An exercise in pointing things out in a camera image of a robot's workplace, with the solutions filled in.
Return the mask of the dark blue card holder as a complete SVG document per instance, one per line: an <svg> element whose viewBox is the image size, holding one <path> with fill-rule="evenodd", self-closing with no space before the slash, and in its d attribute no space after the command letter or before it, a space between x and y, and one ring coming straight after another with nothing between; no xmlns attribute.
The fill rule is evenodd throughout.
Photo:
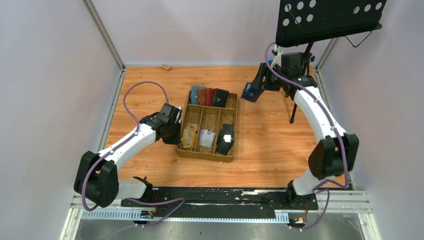
<svg viewBox="0 0 424 240"><path fill-rule="evenodd" d="M264 92L263 88L256 88L251 82L247 82L240 98L248 102L255 103Z"/></svg>

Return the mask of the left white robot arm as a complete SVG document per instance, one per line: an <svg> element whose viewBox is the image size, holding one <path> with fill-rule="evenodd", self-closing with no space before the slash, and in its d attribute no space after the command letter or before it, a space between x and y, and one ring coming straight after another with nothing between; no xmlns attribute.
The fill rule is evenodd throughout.
<svg viewBox="0 0 424 240"><path fill-rule="evenodd" d="M146 178L119 178L122 167L145 147L162 140L178 145L182 107L164 103L159 112L140 119L125 137L97 153L81 157L73 189L96 206L105 208L114 200L135 199L151 203L153 185Z"/></svg>

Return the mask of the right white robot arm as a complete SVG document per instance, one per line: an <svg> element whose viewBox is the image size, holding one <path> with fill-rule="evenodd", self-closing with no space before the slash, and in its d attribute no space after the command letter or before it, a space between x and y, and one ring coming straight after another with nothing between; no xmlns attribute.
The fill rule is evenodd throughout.
<svg viewBox="0 0 424 240"><path fill-rule="evenodd" d="M304 53L278 53L273 61L262 62L242 95L256 102L266 90L283 90L285 96L294 101L293 108L302 110L312 128L316 146L308 157L308 167L300 177L288 183L283 197L283 203L294 209L308 205L326 183L348 188L349 172L359 148L358 136L347 133L325 105L305 58Z"/></svg>

